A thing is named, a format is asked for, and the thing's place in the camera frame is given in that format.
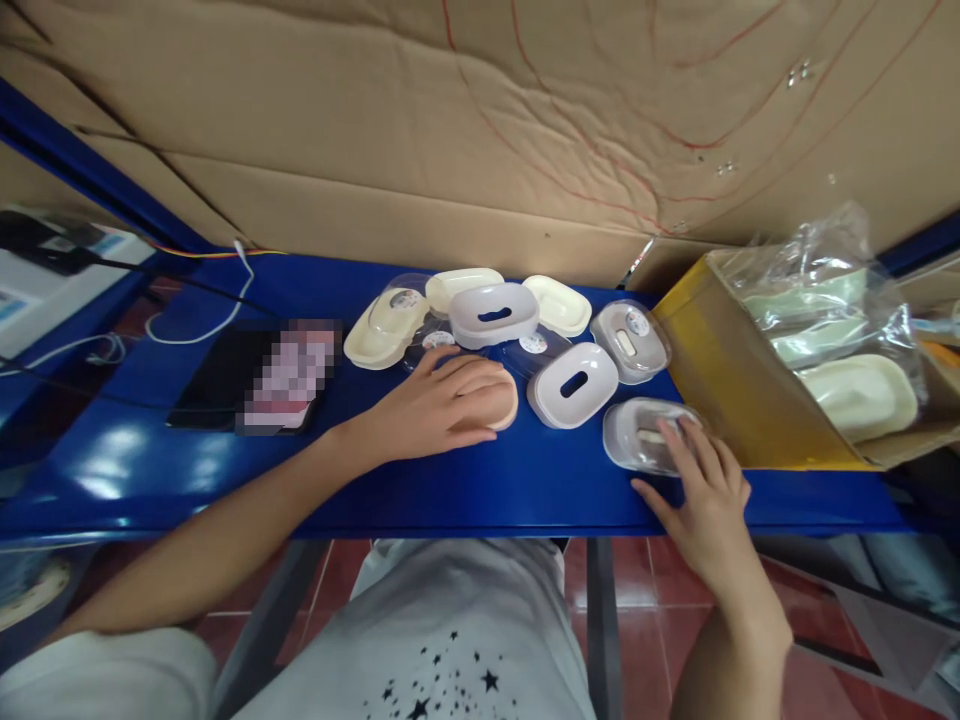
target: cardboard box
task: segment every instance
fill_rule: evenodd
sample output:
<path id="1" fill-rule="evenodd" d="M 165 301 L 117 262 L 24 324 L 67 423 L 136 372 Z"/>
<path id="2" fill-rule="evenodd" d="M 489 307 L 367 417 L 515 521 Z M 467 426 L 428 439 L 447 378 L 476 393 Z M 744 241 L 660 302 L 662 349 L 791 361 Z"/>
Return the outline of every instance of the cardboard box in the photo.
<path id="1" fill-rule="evenodd" d="M 851 445 L 777 357 L 715 271 L 729 251 L 701 258 L 654 310 L 673 345 L 670 375 L 747 468 L 883 470 L 960 440 L 960 382 L 923 356 L 930 402 L 899 433 Z"/>

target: left hand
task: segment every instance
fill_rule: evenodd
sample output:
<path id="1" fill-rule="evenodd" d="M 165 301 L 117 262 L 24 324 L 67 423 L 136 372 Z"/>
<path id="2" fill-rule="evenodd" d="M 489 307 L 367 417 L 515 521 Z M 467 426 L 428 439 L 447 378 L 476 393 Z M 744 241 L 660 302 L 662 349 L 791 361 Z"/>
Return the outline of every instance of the left hand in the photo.
<path id="1" fill-rule="evenodd" d="M 449 360 L 460 352 L 456 345 L 427 352 L 406 380 L 370 410 L 347 421 L 342 429 L 359 443 L 363 453 L 381 465 L 392 460 L 437 455 L 455 448 L 497 439 L 489 428 L 462 428 L 462 420 L 481 417 L 488 408 L 502 406 L 512 385 L 496 382 L 460 395 L 467 385 L 503 369 L 503 365 L 476 355 Z"/>

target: black cable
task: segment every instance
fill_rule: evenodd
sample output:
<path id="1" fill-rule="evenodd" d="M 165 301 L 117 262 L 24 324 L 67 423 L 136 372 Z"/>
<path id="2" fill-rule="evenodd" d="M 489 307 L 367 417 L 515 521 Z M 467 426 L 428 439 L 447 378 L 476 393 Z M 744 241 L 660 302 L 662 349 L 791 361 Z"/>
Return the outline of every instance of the black cable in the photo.
<path id="1" fill-rule="evenodd" d="M 240 297 L 239 295 L 231 295 L 225 290 L 220 290 L 219 288 L 215 288 L 212 285 L 207 285 L 206 283 L 197 282 L 196 280 L 191 280 L 190 278 L 185 277 L 183 275 L 171 275 L 170 273 L 160 272 L 159 270 L 154 270 L 153 268 L 146 268 L 146 267 L 143 267 L 142 265 L 134 265 L 133 263 L 120 262 L 119 260 L 106 260 L 100 257 L 99 255 L 97 255 L 96 253 L 90 253 L 90 255 L 92 255 L 92 257 L 90 258 L 90 263 L 94 265 L 103 265 L 105 267 L 115 267 L 115 268 L 120 268 L 122 270 L 134 270 L 136 272 L 143 273 L 144 275 L 150 275 L 156 278 L 166 278 L 168 280 L 175 280 L 176 282 L 182 282 L 184 285 L 193 285 L 193 287 L 200 288 L 201 290 L 206 290 L 207 292 L 215 293 L 217 295 L 220 295 L 221 297 L 227 298 L 228 300 L 233 300 L 234 302 L 243 303 L 244 305 L 249 305 L 254 310 L 262 312 L 264 315 L 270 315 L 272 317 L 280 317 L 279 315 L 277 315 L 277 313 L 273 312 L 273 310 L 268 310 L 267 308 L 263 307 L 258 303 L 253 302 L 252 300 L 247 300 L 245 298 Z"/>
<path id="2" fill-rule="evenodd" d="M 140 402 L 139 400 L 130 400 L 128 398 L 117 397 L 116 395 L 111 395 L 110 393 L 96 392 L 95 390 L 87 390 L 86 388 L 77 387 L 76 385 L 71 385 L 69 383 L 60 382 L 59 380 L 54 380 L 49 378 L 46 375 L 38 373 L 36 370 L 27 367 L 19 360 L 12 360 L 8 357 L 0 355 L 0 363 L 4 366 L 9 365 L 14 370 L 19 370 L 24 375 L 30 375 L 31 377 L 45 382 L 47 385 L 52 385 L 53 387 L 60 388 L 61 390 L 67 390 L 68 392 L 76 393 L 77 395 L 83 395 L 84 397 L 93 398 L 93 399 L 102 399 L 110 400 L 111 402 L 120 403 L 121 405 L 130 405 L 131 407 L 144 408 L 146 410 L 166 410 L 177 412 L 189 412 L 189 413 L 224 413 L 224 412 L 236 412 L 235 407 L 229 408 L 181 408 L 181 407 L 167 407 L 166 405 L 153 405 L 152 403 Z"/>

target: white cable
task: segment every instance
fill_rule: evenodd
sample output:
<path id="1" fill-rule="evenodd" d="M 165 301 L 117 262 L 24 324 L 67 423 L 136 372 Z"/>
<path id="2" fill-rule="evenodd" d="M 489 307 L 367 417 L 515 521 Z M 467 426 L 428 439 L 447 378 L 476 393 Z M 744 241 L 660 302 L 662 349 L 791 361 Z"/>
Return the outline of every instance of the white cable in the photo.
<path id="1" fill-rule="evenodd" d="M 237 296 L 240 298 L 240 300 L 243 300 L 247 296 L 247 288 L 250 287 L 250 283 L 253 282 L 255 275 L 253 274 L 253 268 L 250 267 L 250 263 L 247 262 L 247 254 L 243 249 L 243 245 L 241 245 L 239 241 L 234 240 L 233 246 L 237 249 L 237 256 L 240 258 L 240 262 L 243 263 L 243 266 L 247 269 L 247 272 L 250 273 L 250 277 L 247 278 L 247 282 L 243 284 L 243 287 L 240 289 L 240 293 Z M 227 315 L 226 320 L 224 320 L 222 323 L 220 323 L 215 328 L 213 328 L 213 330 L 210 330 L 204 333 L 200 337 L 193 338 L 192 340 L 164 340 L 163 338 L 158 338 L 156 335 L 154 335 L 153 327 L 152 327 L 153 321 L 156 320 L 157 317 L 161 315 L 161 313 L 157 313 L 156 315 L 153 315 L 149 320 L 147 320 L 147 324 L 144 326 L 144 329 L 147 332 L 147 337 L 149 337 L 154 342 L 158 342 L 163 345 L 193 345 L 194 343 L 202 342 L 207 338 L 213 337 L 218 332 L 223 330 L 227 325 L 232 323 L 233 319 L 237 316 L 237 313 L 240 312 L 240 306 L 243 304 L 240 300 L 238 300 L 236 305 L 233 306 L 233 310 L 229 315 Z"/>
<path id="2" fill-rule="evenodd" d="M 94 353 L 91 353 L 87 357 L 87 362 L 94 365 L 116 365 L 117 363 L 123 362 L 124 358 L 127 356 L 127 348 L 123 344 L 123 341 L 120 340 L 120 336 L 116 333 L 106 333 L 105 335 L 91 335 L 88 338 L 80 338 L 79 340 L 74 340 L 72 343 L 67 343 L 62 347 L 58 347 L 56 350 L 51 350 L 46 355 L 41 355 L 36 360 L 31 363 L 27 363 L 25 366 L 28 370 L 33 370 L 38 365 L 42 365 L 50 358 L 56 357 L 60 353 L 64 353 L 67 350 L 73 350 L 73 348 L 78 345 L 83 345 L 84 343 L 92 342 L 94 340 L 109 340 L 110 341 L 110 352 L 107 353 L 106 357 L 101 357 Z M 117 348 L 120 349 L 120 357 L 114 359 L 113 355 L 117 352 Z M 0 377 L 10 377 L 11 375 L 19 375 L 20 370 L 7 370 L 6 372 L 0 373 Z"/>

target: smartphone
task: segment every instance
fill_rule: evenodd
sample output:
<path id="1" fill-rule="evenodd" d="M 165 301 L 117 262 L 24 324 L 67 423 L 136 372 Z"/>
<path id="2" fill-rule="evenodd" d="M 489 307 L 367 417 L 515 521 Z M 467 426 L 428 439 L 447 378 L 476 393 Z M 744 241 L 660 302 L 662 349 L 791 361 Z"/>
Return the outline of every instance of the smartphone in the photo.
<path id="1" fill-rule="evenodd" d="M 238 435 L 292 435 L 310 423 L 339 362 L 339 323 L 224 328 L 167 416 L 167 425 Z"/>

